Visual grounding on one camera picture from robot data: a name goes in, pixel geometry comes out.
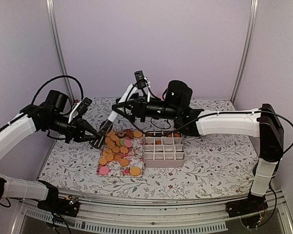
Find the compartment tin box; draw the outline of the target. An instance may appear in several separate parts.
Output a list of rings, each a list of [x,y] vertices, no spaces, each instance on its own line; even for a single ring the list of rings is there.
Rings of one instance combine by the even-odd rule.
[[[178,168],[184,165],[183,136],[176,132],[148,131],[144,144],[147,168]]]

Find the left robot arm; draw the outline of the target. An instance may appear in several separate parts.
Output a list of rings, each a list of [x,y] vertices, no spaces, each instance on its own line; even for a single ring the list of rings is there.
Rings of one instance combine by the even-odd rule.
[[[83,89],[80,89],[80,94],[81,100],[75,104],[69,100],[68,95],[51,90],[39,105],[35,104],[37,95],[34,95],[29,105],[0,128],[0,162],[10,151],[29,143],[29,138],[40,131],[47,134],[56,132],[65,143],[99,139],[101,135],[83,119],[92,101],[84,97]],[[0,173],[0,200],[43,200],[51,211],[57,212],[63,207],[62,199],[57,196],[58,189],[47,182],[12,178]]]

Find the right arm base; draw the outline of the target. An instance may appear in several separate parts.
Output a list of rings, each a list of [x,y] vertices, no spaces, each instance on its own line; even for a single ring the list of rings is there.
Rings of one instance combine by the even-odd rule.
[[[229,217],[248,215],[264,211],[268,208],[266,196],[248,194],[247,198],[226,203],[226,212]]]

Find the floral cookie tray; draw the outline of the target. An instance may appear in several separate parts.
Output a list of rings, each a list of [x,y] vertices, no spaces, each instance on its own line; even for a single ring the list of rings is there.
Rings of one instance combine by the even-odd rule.
[[[132,141],[132,147],[128,148],[121,146],[120,139],[117,137],[117,132],[126,131],[126,137]],[[139,167],[141,174],[136,177],[141,177],[144,170],[144,134],[140,138],[135,138],[133,132],[137,130],[111,130],[105,137],[105,142],[101,147],[101,157],[98,160],[97,174],[102,166],[109,168],[107,175],[99,175],[106,177],[133,177],[129,170],[131,167]]]

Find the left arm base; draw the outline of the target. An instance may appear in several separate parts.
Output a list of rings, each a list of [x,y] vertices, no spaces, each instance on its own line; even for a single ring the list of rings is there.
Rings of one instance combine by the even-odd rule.
[[[58,196],[50,196],[45,200],[39,201],[37,207],[55,214],[77,217],[80,203],[66,198],[59,198]]]

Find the metal tongs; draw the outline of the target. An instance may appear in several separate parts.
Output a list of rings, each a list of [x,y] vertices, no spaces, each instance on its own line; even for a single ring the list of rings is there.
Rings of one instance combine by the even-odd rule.
[[[119,100],[117,100],[116,103],[120,104],[120,103],[124,102],[126,100],[126,98],[131,97],[136,90],[137,90],[137,88],[133,84],[130,84],[127,87],[124,94],[122,95],[122,97],[119,98]],[[92,140],[89,143],[92,147],[94,147],[95,149],[101,148],[101,146],[105,142],[105,136],[107,133],[109,133],[112,130],[114,120],[116,119],[117,116],[118,116],[118,113],[113,110],[110,113],[110,115],[108,116],[108,118],[100,125],[100,128],[98,130],[98,133],[100,134],[99,138],[96,140]]]

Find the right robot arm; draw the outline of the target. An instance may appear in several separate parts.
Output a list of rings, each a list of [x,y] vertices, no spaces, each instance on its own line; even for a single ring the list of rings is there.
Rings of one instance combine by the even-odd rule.
[[[192,89],[184,82],[172,80],[164,91],[164,100],[137,96],[130,98],[135,89],[147,87],[146,80],[129,85],[118,103],[112,105],[108,120],[113,122],[121,115],[130,122],[136,118],[144,122],[146,117],[172,119],[174,128],[192,137],[212,134],[245,135],[260,139],[259,162],[251,189],[243,201],[243,209],[254,212],[261,206],[276,167],[285,154],[284,129],[270,104],[245,111],[216,112],[190,108]]]

